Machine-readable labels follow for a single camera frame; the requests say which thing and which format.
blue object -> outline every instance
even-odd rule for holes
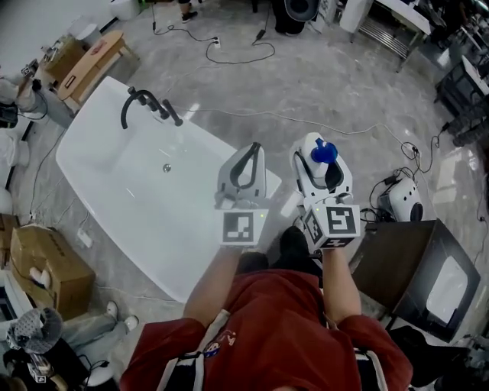
[[[316,140],[318,146],[311,151],[311,157],[316,163],[334,163],[338,157],[338,150],[333,143],[325,143],[324,140],[318,138]]]

marble floor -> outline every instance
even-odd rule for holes
[[[186,28],[195,37],[219,36],[221,40],[221,49],[209,51],[211,58],[236,62],[269,54],[267,45],[251,46],[264,26],[266,5],[260,5],[257,14],[244,1],[209,0],[194,6],[199,16]],[[181,26],[176,4],[157,5],[155,11],[157,30],[165,31],[169,24]],[[147,9],[133,21],[113,27],[125,32],[127,43],[141,57],[141,62],[134,65],[120,59],[110,74],[137,89],[149,89],[157,97],[169,99],[182,115],[184,108],[198,104],[201,109],[241,114],[274,111],[346,133],[385,124],[399,139],[419,148],[423,168],[429,165],[431,137],[450,119],[442,105],[433,103],[434,83],[439,74],[429,61],[415,56],[400,73],[395,73],[398,59],[394,54],[361,35],[351,44],[338,26],[326,28],[324,34],[305,30],[298,37],[284,37],[274,31],[271,15],[263,41],[274,45],[274,56],[249,64],[218,65],[206,59],[207,43],[195,42],[182,31],[154,36],[151,23],[151,10]],[[352,171],[355,201],[361,207],[368,206],[374,184],[394,169],[415,168],[383,126],[348,135],[326,126],[271,115],[238,117],[220,111],[197,112],[191,121],[233,147],[243,147],[252,141],[263,145],[267,168],[283,180],[275,200],[277,208],[287,202],[295,186],[288,160],[290,146],[310,131],[318,131],[336,144]],[[96,271],[98,287],[94,307],[111,298],[120,303],[125,314],[136,314],[143,322],[177,317],[181,305],[169,301],[87,215],[63,178],[55,151],[39,170],[32,201],[39,164],[62,131],[52,122],[35,124],[28,138],[31,162],[27,168],[15,170],[11,185],[15,211],[21,216],[21,222],[29,221],[32,203],[35,222],[54,226],[66,236]],[[432,169],[424,178],[416,177],[427,218],[440,218],[471,259],[481,249],[485,235],[484,225],[476,219],[483,175],[483,160],[476,146],[455,148],[450,137],[443,134],[440,148],[434,150]],[[481,213],[486,215],[484,206]],[[284,229],[294,217],[277,217],[271,234]],[[94,240],[91,248],[84,247],[76,237],[80,225]],[[347,247],[350,256],[359,243],[358,239]],[[488,259],[489,243],[486,243],[476,265],[482,282],[458,336],[481,330],[487,312]],[[381,313],[378,305],[367,298],[364,298],[364,310],[372,315]]]

black faucet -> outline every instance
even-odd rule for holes
[[[165,109],[168,110],[168,112],[171,115],[171,118],[173,118],[173,120],[175,121],[175,126],[181,126],[183,123],[183,120],[175,112],[175,110],[173,109],[173,106],[170,104],[168,99],[163,99],[163,101],[161,103],[163,104],[163,106],[165,106]]]
[[[139,91],[136,91],[136,89],[134,87],[131,87],[128,90],[128,92],[131,96],[129,96],[128,100],[125,101],[124,106],[122,106],[122,111],[121,111],[121,125],[122,125],[123,129],[128,128],[128,122],[126,119],[127,114],[128,114],[128,109],[129,109],[129,106],[131,105],[131,103],[136,99],[142,105],[145,105],[146,104],[146,98],[148,98],[149,102],[147,102],[147,105],[149,106],[151,111],[158,110],[160,112],[160,116],[162,117],[162,119],[167,119],[168,117],[170,117],[170,115],[168,114],[168,111],[166,111],[163,108],[163,106],[160,105],[158,100],[154,97],[154,95],[151,92],[149,92],[145,89],[141,89]]]

wire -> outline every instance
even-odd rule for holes
[[[25,114],[25,113],[32,113],[32,112],[35,112],[35,110],[37,110],[37,106],[36,106],[35,108],[33,108],[33,109],[32,109],[32,110],[30,110],[30,111],[20,111],[20,112],[18,113],[18,115],[20,115],[21,117],[24,117],[24,118],[30,119],[30,120],[32,120],[32,121],[40,121],[41,119],[44,119],[44,117],[46,117],[46,115],[47,115],[47,112],[48,112],[47,100],[46,100],[46,98],[44,98],[44,96],[43,96],[43,95],[42,95],[40,92],[38,92],[38,91],[34,91],[34,90],[33,90],[33,92],[34,92],[34,94],[38,95],[38,96],[39,96],[39,97],[42,99],[42,101],[44,102],[44,107],[46,108],[46,112],[44,112],[44,114],[42,114],[42,116],[40,116],[39,118],[31,118],[31,117],[28,117],[28,116],[26,116],[26,115],[22,115],[22,113],[23,113],[23,114]]]
[[[195,40],[197,42],[206,42],[208,40],[215,40],[217,38],[217,37],[212,37],[212,38],[206,38],[205,40],[200,40],[198,38],[195,38],[192,35],[192,33],[190,33],[190,31],[188,31],[187,29],[175,28],[175,26],[173,24],[170,24],[169,26],[167,26],[167,30],[164,31],[163,33],[160,32],[159,30],[156,31],[156,16],[154,16],[154,3],[151,3],[151,12],[153,13],[153,34],[154,35],[157,35],[157,36],[165,35],[165,34],[168,34],[170,31],[185,31],[190,36],[190,38],[192,38],[193,40]]]
[[[257,42],[264,36],[265,32],[267,31],[267,26],[268,26],[268,18],[270,17],[270,8],[271,8],[271,2],[268,6],[268,10],[267,10],[267,20],[265,21],[265,29],[264,30],[261,30],[258,35],[256,36],[254,42],[251,44],[251,46],[253,47],[258,47],[260,45],[268,45],[272,48],[272,53],[271,54],[268,54],[266,55],[265,57],[260,57],[260,58],[257,58],[257,59],[253,59],[253,60],[249,60],[249,61],[218,61],[218,60],[214,60],[212,58],[209,57],[209,49],[210,47],[213,45],[213,44],[217,44],[218,41],[219,41],[219,38],[218,37],[211,37],[211,38],[205,38],[203,40],[200,40],[199,38],[195,38],[192,33],[190,33],[190,31],[188,31],[187,29],[185,28],[176,28],[174,26],[174,24],[170,24],[167,26],[167,30],[166,31],[156,31],[156,16],[154,14],[154,3],[151,3],[151,12],[153,14],[153,34],[154,35],[157,35],[157,36],[161,36],[161,35],[165,35],[165,34],[168,34],[170,33],[171,31],[185,31],[194,41],[196,42],[209,42],[209,45],[207,46],[207,49],[206,49],[206,58],[207,60],[213,62],[213,63],[216,63],[216,64],[222,64],[222,65],[239,65],[239,64],[249,64],[249,63],[255,63],[257,61],[262,61],[262,60],[266,60],[267,58],[270,58],[272,57],[274,54],[275,54],[275,46],[268,43],[268,42],[262,42],[260,44],[257,44]]]
[[[63,217],[64,215],[66,214],[66,212],[68,212],[70,210],[70,208],[73,206],[73,203],[78,199],[78,197],[75,197],[72,202],[68,205],[68,207],[63,211],[63,213],[61,213],[61,217],[59,218],[59,220],[57,222],[54,223],[54,226],[57,226],[59,223],[61,223],[61,220],[63,220]]]
[[[82,220],[82,222],[81,222],[81,223],[79,223],[79,227],[80,227],[80,228],[83,228],[83,225],[85,225],[85,223],[86,223],[86,221],[89,219],[89,217],[90,217],[90,213],[89,213],[89,211],[86,211],[86,216],[85,216],[85,218]]]
[[[366,223],[377,223],[377,222],[379,222],[378,215],[377,215],[376,211],[373,209],[363,208],[362,210],[360,210],[360,213],[364,213],[364,218],[360,218],[360,220],[365,221]],[[372,213],[375,216],[374,220],[369,220],[367,218],[367,213]]]
[[[126,291],[122,290],[122,289],[119,289],[119,288],[114,288],[112,286],[100,286],[100,285],[96,285],[97,288],[99,289],[107,289],[107,290],[116,290],[126,296],[130,296],[130,297],[133,297],[135,299],[146,299],[146,300],[157,300],[158,302],[173,302],[172,300],[165,300],[165,299],[159,299],[157,297],[148,297],[148,296],[135,296],[135,295],[132,295],[130,293],[127,293]]]
[[[224,113],[224,114],[228,114],[228,115],[234,115],[236,117],[253,117],[255,115],[273,115],[275,117],[278,117],[278,118],[282,118],[282,119],[287,119],[289,121],[294,121],[294,122],[301,122],[303,124],[311,124],[311,125],[316,125],[316,126],[320,126],[321,128],[327,128],[327,129],[330,129],[332,131],[335,131],[337,133],[340,133],[340,134],[362,134],[362,133],[367,133],[373,129],[375,129],[376,127],[384,127],[387,129],[387,131],[392,135],[392,137],[394,137],[397,142],[400,144],[400,145],[403,145],[405,144],[406,142],[405,141],[401,141],[398,136],[396,136],[391,129],[389,129],[388,126],[386,126],[385,124],[381,124],[381,123],[378,123],[378,124],[375,124],[375,125],[372,125],[370,126],[369,128],[363,130],[363,131],[340,131],[339,129],[336,129],[332,126],[329,126],[329,125],[326,125],[326,124],[321,124],[320,122],[314,122],[314,121],[307,121],[305,119],[298,119],[298,118],[291,118],[291,117],[287,117],[286,115],[282,115],[282,114],[278,114],[276,112],[273,112],[273,111],[258,111],[258,112],[253,112],[253,113],[231,113],[229,111],[224,111],[224,110],[220,110],[218,108],[198,108],[198,109],[195,109],[195,110],[192,110],[190,108],[184,108],[184,107],[181,107],[181,106],[177,106],[177,105],[173,105],[173,107],[176,107],[176,108],[179,108],[181,110],[184,110],[184,111],[188,111],[188,112],[198,112],[198,111],[217,111],[217,112],[221,112],[221,113]]]
[[[382,179],[382,180],[378,181],[377,183],[375,183],[374,188],[372,189],[372,191],[370,192],[370,195],[368,196],[368,203],[370,204],[370,206],[372,207],[373,210],[383,211],[382,208],[375,208],[375,206],[372,204],[372,195],[374,194],[375,188],[377,188],[377,186],[379,186],[381,183],[383,183],[384,180],[385,179]]]
[[[89,384],[89,381],[90,381],[90,377],[92,375],[92,372],[94,370],[96,370],[97,368],[100,368],[100,367],[107,367],[109,364],[109,362],[107,360],[99,360],[99,361],[96,361],[95,363],[93,363],[90,368],[89,368],[89,375],[88,377],[86,378],[86,381],[85,381],[85,385],[83,386],[83,390],[86,390],[86,388],[88,387],[88,384]]]
[[[265,35],[265,33],[267,32],[267,26],[268,26],[268,18],[270,17],[270,9],[271,9],[271,6],[272,6],[272,3],[269,2],[268,4],[268,9],[267,9],[267,20],[265,21],[265,29],[263,30],[260,30],[260,32],[257,34],[255,40],[253,41],[253,43],[251,44],[251,46],[254,46],[254,47],[258,47],[258,46],[261,46],[261,45],[268,45],[272,48],[272,53],[268,54],[267,56],[265,57],[260,57],[260,58],[257,58],[257,59],[254,59],[254,60],[249,60],[249,61],[218,61],[218,60],[214,60],[212,58],[209,57],[209,49],[210,47],[212,46],[212,44],[215,44],[215,41],[214,42],[211,42],[208,46],[207,46],[207,49],[206,49],[206,58],[207,60],[209,61],[212,61],[213,63],[216,63],[216,64],[227,64],[227,65],[239,65],[239,64],[249,64],[249,63],[256,63],[257,61],[262,61],[262,60],[266,60],[267,58],[270,58],[272,57],[274,54],[275,54],[275,46],[268,43],[268,42],[262,42],[260,44],[257,44],[257,42]]]
[[[220,66],[215,66],[215,65],[201,65],[201,66],[198,66],[196,67],[192,72],[188,72],[188,73],[185,73],[181,76],[178,76],[178,78],[171,84],[170,88],[165,92],[165,97],[168,96],[168,94],[170,93],[170,91],[172,90],[172,88],[184,77],[187,77],[187,76],[190,76],[192,75],[193,73],[195,73],[196,71],[198,71],[199,69],[202,69],[202,68],[209,68],[209,69],[217,69],[217,68],[220,68]]]
[[[192,35],[192,33],[190,33],[190,31],[188,31],[187,29],[185,29],[185,28],[176,28],[173,24],[168,25],[167,26],[167,30],[164,31],[163,33],[160,32],[160,31],[153,31],[153,34],[154,35],[157,35],[157,36],[160,36],[160,35],[168,34],[171,31],[185,31],[190,36],[190,38],[192,38],[193,40],[195,40],[197,42],[207,42],[209,40],[215,40],[217,38],[217,37],[212,37],[212,38],[206,38],[206,39],[200,40],[199,38],[195,38]]]
[[[421,168],[421,155],[419,153],[419,149],[416,145],[413,143],[410,143],[409,141],[405,142],[404,144],[401,145],[401,151],[404,154],[405,157],[407,157],[409,160],[414,160],[416,164],[416,171],[413,173],[413,180],[415,179],[415,176],[418,172],[421,173],[428,173],[432,169],[433,165],[433,145],[436,146],[436,148],[440,148],[440,135],[445,131],[445,129],[442,129],[436,136],[431,137],[431,141],[429,142],[429,166],[426,170],[423,170]],[[405,151],[404,148],[406,145],[410,145],[411,148],[409,149],[412,152],[412,156],[408,155]]]
[[[265,57],[260,57],[260,58],[255,58],[254,60],[249,60],[249,61],[218,61],[218,60],[214,60],[212,58],[209,57],[209,49],[210,47],[215,44],[215,42],[211,42],[208,46],[207,46],[207,49],[206,49],[206,58],[207,60],[209,61],[212,61],[213,63],[216,63],[216,64],[228,64],[228,65],[240,65],[240,64],[249,64],[249,63],[256,63],[257,61],[262,61],[262,60],[266,60],[267,58],[270,58],[272,57],[274,54],[275,54],[275,46],[272,45],[272,44],[269,44],[268,42],[262,42],[260,44],[257,44],[257,40],[255,40],[251,46],[260,46],[260,45],[268,45],[272,48],[272,53],[268,54],[267,56]]]
[[[37,211],[43,204],[44,202],[47,200],[47,198],[54,193],[54,190],[56,190],[56,188],[59,186],[59,184],[61,183],[61,181],[65,179],[65,176],[62,176],[61,179],[57,182],[56,185],[54,185],[54,187],[48,192],[48,194],[44,197],[44,199],[40,202],[40,204],[38,206],[36,206],[34,208],[34,212]]]
[[[46,153],[46,156],[43,157],[43,159],[40,161],[39,167],[37,168],[36,171],[36,176],[34,177],[34,187],[32,189],[32,200],[31,200],[31,206],[29,207],[29,215],[32,216],[32,205],[34,204],[34,197],[36,195],[36,183],[37,183],[37,177],[39,176],[39,171],[40,168],[42,167],[44,161],[47,159],[47,157],[53,152],[53,149],[57,146],[58,142],[60,141],[61,137],[65,134],[66,129],[64,129],[61,134],[58,136],[56,141],[54,142],[54,145],[51,147],[48,153]]]
[[[88,357],[87,357],[85,354],[80,354],[80,355],[78,356],[78,358],[82,358],[82,357],[84,357],[84,358],[85,358],[85,360],[86,360],[87,364],[89,365],[89,367],[91,367],[91,366],[92,366],[92,363],[90,363],[89,358],[88,358]]]

bathtub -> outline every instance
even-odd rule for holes
[[[128,258],[185,302],[219,248],[217,175],[235,149],[190,121],[157,121],[138,102],[122,129],[127,90],[110,77],[102,81],[63,137],[57,163]],[[267,171],[267,197],[280,183]]]

